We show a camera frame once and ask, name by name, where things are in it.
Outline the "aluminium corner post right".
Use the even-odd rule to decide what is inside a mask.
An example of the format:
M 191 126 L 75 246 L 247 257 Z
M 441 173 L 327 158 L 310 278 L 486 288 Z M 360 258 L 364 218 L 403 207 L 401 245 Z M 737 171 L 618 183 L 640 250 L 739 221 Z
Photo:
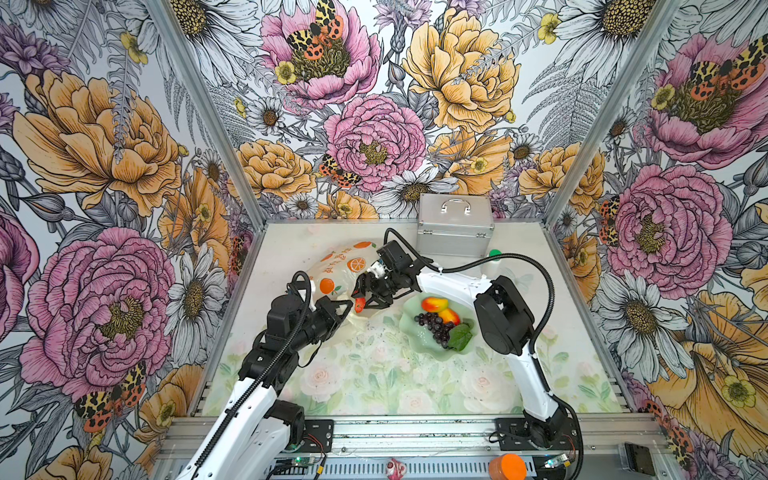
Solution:
M 671 25 L 683 1 L 657 1 L 643 27 L 635 46 L 631 49 L 624 67 L 618 69 L 615 82 L 601 105 L 588 134 L 582 142 L 577 156 L 562 184 L 555 193 L 546 215 L 544 225 L 551 228 L 555 220 L 571 200 L 576 188 L 603 141 L 612 121 L 621 110 L 621 105 L 631 88 L 640 77 L 649 58 L 657 51 L 662 36 Z

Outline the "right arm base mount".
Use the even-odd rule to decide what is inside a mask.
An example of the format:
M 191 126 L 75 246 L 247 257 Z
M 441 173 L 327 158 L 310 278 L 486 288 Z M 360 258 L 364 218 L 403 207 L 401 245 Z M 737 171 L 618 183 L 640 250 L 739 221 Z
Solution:
M 502 451 L 575 451 L 581 437 L 572 419 L 547 423 L 524 417 L 500 417 L 488 435 Z

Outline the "cream translucent plastic bag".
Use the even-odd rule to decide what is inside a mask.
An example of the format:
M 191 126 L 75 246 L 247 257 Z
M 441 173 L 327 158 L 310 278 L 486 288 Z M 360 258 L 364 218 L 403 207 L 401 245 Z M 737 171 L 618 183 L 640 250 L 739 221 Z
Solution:
M 355 240 L 334 247 L 312 265 L 307 273 L 313 282 L 313 300 L 352 300 L 357 278 L 379 259 L 377 243 Z

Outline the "aluminium corner post left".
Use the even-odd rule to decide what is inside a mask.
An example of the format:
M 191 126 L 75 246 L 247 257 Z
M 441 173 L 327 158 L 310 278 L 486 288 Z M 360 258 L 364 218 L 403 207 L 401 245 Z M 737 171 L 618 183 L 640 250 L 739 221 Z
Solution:
M 266 217 L 235 154 L 235 148 L 216 110 L 216 105 L 206 86 L 205 79 L 197 66 L 196 58 L 191 48 L 187 45 L 187 40 L 183 36 L 171 4 L 168 1 L 150 1 L 148 10 L 159 30 L 159 35 L 164 45 L 173 58 L 174 64 L 177 67 L 177 75 L 183 80 L 211 137 L 213 145 L 221 155 L 244 209 L 255 229 L 259 233 L 263 233 Z

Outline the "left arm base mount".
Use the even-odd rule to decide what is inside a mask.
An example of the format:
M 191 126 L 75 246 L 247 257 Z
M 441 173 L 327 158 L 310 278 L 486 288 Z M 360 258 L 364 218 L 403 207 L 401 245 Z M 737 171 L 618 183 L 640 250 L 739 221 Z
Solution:
M 334 430 L 335 421 L 332 419 L 307 419 L 296 452 L 329 454 L 332 451 Z

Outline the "orange round cap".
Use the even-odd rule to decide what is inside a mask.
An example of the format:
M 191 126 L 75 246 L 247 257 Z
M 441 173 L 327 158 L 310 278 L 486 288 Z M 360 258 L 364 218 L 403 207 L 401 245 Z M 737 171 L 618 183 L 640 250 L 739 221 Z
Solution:
M 490 461 L 488 475 L 491 480 L 525 480 L 526 463 L 520 456 L 507 453 Z

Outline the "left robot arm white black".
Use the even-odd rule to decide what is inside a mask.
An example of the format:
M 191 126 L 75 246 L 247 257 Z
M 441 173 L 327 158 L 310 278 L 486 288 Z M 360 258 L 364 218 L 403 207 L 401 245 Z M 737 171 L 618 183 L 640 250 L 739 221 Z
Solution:
M 278 398 L 299 365 L 299 352 L 332 337 L 354 309 L 352 300 L 301 293 L 272 301 L 225 408 L 180 479 L 264 479 L 275 458 L 302 441 L 304 408 Z

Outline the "light green wavy plate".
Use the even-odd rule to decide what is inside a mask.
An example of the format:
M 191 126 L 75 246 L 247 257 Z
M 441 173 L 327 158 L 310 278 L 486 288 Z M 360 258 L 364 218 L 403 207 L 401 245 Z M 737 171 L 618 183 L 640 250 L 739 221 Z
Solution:
M 450 301 L 450 306 L 460 317 L 461 320 L 469 321 L 472 325 L 474 338 L 470 341 L 469 345 L 460 352 L 446 351 L 437 346 L 428 332 L 425 332 L 418 324 L 414 322 L 414 317 L 420 313 L 426 313 L 421 308 L 421 302 L 427 297 L 440 297 L 432 294 L 420 293 L 409 298 L 402 307 L 402 316 L 398 322 L 400 331 L 406 336 L 408 344 L 412 350 L 420 354 L 428 354 L 438 361 L 446 361 L 449 358 L 466 355 L 471 351 L 472 347 L 475 347 L 480 340 L 480 330 L 477 324 L 475 313 L 472 309 L 467 308 L 465 305 Z

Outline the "pink white small figure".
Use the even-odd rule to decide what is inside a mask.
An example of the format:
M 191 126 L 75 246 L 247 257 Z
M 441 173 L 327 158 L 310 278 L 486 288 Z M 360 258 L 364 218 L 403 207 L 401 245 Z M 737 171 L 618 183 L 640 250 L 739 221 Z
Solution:
M 407 466 L 403 462 L 391 458 L 386 464 L 385 474 L 388 480 L 403 480 L 407 474 Z

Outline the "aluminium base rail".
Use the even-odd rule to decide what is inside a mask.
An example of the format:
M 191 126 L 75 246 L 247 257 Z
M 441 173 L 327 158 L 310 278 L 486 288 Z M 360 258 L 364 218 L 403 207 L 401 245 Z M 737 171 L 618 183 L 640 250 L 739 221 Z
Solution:
M 526 463 L 529 479 L 681 479 L 683 473 L 660 427 L 649 414 L 581 414 L 575 451 L 502 451 L 488 435 L 501 415 L 337 416 L 329 454 L 280 453 L 264 479 L 384 479 L 395 458 L 407 479 L 486 479 L 494 458 L 512 453 Z M 156 463 L 155 478 L 180 479 L 214 420 L 183 418 L 169 430 Z M 634 443 L 651 451 L 656 475 L 622 468 L 619 446 Z

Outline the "green leaf grape bunch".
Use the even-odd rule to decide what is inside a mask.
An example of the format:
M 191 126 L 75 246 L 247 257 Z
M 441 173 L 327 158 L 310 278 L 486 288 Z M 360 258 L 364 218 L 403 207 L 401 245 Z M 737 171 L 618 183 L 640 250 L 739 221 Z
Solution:
M 469 321 L 461 320 L 458 326 L 446 325 L 438 317 L 438 313 L 426 312 L 417 314 L 414 322 L 429 333 L 437 346 L 446 351 L 463 351 L 474 338 Z

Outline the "silver aluminium case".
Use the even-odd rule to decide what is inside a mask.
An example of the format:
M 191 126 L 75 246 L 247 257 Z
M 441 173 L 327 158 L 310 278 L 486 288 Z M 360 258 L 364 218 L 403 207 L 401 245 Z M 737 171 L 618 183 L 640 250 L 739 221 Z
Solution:
M 423 194 L 417 249 L 423 255 L 484 256 L 495 230 L 490 201 L 471 195 Z

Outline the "black device on rail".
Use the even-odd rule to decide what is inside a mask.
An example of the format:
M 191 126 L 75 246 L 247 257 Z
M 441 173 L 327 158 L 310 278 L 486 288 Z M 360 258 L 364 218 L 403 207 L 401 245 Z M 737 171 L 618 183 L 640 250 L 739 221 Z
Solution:
M 648 447 L 625 442 L 619 446 L 619 455 L 624 470 L 651 477 L 656 475 L 652 454 Z

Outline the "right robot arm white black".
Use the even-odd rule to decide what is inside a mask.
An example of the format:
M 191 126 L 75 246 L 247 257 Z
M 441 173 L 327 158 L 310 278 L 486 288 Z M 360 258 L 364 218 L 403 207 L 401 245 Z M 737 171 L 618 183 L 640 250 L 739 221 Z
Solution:
M 405 241 L 390 241 L 378 249 L 377 254 L 379 259 L 358 275 L 352 297 L 364 299 L 367 309 L 385 309 L 402 294 L 422 292 L 472 308 L 482 339 L 493 351 L 506 357 L 521 394 L 525 424 L 517 437 L 537 449 L 551 447 L 569 416 L 563 402 L 549 387 L 536 354 L 536 341 L 555 304 L 555 287 L 546 268 L 519 253 L 501 253 L 444 268 L 421 256 Z M 538 322 L 510 278 L 500 275 L 489 279 L 465 273 L 500 260 L 524 262 L 543 276 L 548 300 Z

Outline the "aluminium corner post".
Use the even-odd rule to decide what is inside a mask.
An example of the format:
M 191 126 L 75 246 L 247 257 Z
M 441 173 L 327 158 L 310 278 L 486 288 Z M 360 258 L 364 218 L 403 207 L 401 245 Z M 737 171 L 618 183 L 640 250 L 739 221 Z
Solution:
M 159 30 L 159 35 L 164 45 L 173 58 L 174 64 L 177 67 L 177 75 L 183 80 L 211 137 L 213 145 L 221 155 L 244 209 L 255 229 L 259 233 L 263 233 L 266 217 L 235 154 L 235 148 L 216 110 L 216 105 L 206 86 L 205 79 L 197 66 L 196 58 L 191 48 L 187 45 L 187 40 L 183 36 L 171 4 L 168 1 L 150 1 L 148 10 Z
M 631 49 L 624 67 L 618 69 L 615 82 L 601 105 L 588 134 L 582 142 L 577 156 L 562 184 L 555 193 L 546 215 L 544 225 L 551 228 L 555 220 L 571 200 L 576 188 L 603 141 L 612 121 L 621 110 L 621 105 L 631 88 L 640 77 L 649 58 L 657 51 L 662 36 L 671 25 L 683 1 L 657 1 L 643 27 L 635 46 Z

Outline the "yellow red mango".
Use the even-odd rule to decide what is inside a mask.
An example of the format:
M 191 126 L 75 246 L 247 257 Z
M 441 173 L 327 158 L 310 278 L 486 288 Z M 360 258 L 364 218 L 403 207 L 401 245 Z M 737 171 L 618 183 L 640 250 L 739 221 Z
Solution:
M 452 324 L 454 326 L 458 326 L 461 323 L 461 317 L 451 308 L 441 310 L 438 313 L 438 317 L 446 325 Z
M 450 306 L 450 301 L 444 298 L 427 297 L 421 302 L 421 308 L 427 313 L 440 313 Z

